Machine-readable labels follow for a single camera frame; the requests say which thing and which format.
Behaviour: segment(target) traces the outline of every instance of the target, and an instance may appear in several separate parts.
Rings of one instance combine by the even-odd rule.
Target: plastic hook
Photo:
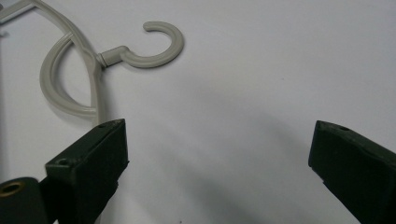
[[[126,62],[133,67],[151,68],[169,63],[183,50],[183,34],[176,26],[163,21],[148,21],[143,25],[147,32],[159,31],[171,37],[172,43],[169,48],[161,54],[142,57],[131,52],[127,47],[120,46],[99,54],[98,60],[103,67],[108,67],[114,63]]]

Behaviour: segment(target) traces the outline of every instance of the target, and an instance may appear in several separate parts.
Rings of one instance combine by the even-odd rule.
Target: hanger hook
[[[163,21],[148,21],[143,25],[147,32],[159,31],[171,37],[172,43],[169,48],[161,54],[142,57],[134,54],[125,46],[119,46],[106,52],[98,54],[97,59],[103,67],[109,67],[114,63],[126,62],[133,67],[151,68],[169,63],[183,50],[183,34],[176,26]]]

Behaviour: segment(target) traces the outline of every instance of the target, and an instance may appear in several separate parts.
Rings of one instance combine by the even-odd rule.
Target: white background
[[[396,151],[396,2],[45,2],[97,52],[162,52],[169,38],[145,34],[145,21],[170,22],[186,40],[166,66],[104,72],[108,119],[126,119],[131,163],[102,223],[359,223],[307,159],[318,119]],[[41,14],[1,26],[0,182],[44,178],[44,164],[91,128],[41,93],[40,66],[62,36]],[[90,103],[74,49],[60,80]]]

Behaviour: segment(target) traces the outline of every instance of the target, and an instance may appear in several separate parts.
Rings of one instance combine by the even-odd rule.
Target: white tabletop
[[[131,163],[102,223],[359,223],[307,160],[318,119],[396,152],[396,2],[45,2],[97,52],[162,52],[170,40],[145,34],[145,21],[170,22],[186,40],[166,66],[104,72],[108,119],[126,119]],[[62,37],[56,26],[31,11],[0,33],[0,182],[42,179],[91,122],[40,90],[41,64]],[[74,49],[59,79],[90,103]]]

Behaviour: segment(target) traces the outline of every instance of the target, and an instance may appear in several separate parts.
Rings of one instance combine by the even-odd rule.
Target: curved rod
[[[120,46],[99,54],[101,56],[99,59],[103,59],[101,61],[102,65],[107,67],[114,63],[124,61],[133,67],[157,67],[171,62],[183,50],[183,34],[176,28],[176,26],[163,21],[148,21],[143,25],[143,28],[148,32],[159,31],[166,33],[171,37],[171,46],[169,46],[169,48],[163,53],[150,57],[138,56],[131,52],[127,47]]]
[[[93,118],[93,126],[106,121],[101,92],[99,91],[99,78],[102,75],[102,68],[121,61],[141,68],[160,66],[175,59],[184,47],[183,35],[175,26],[166,22],[150,21],[144,24],[146,31],[164,32],[172,39],[171,46],[165,52],[151,57],[141,57],[129,51],[127,47],[121,46],[102,54],[96,54],[73,22],[41,0],[21,0],[11,7],[4,8],[0,11],[0,24],[12,20],[34,7],[38,7],[49,15],[65,33],[65,36],[55,44],[42,64],[40,74],[42,91],[48,101],[62,111],[76,116]],[[63,97],[54,87],[53,79],[57,61],[71,43],[76,46],[87,67],[91,83],[91,106],[79,105],[75,101]]]

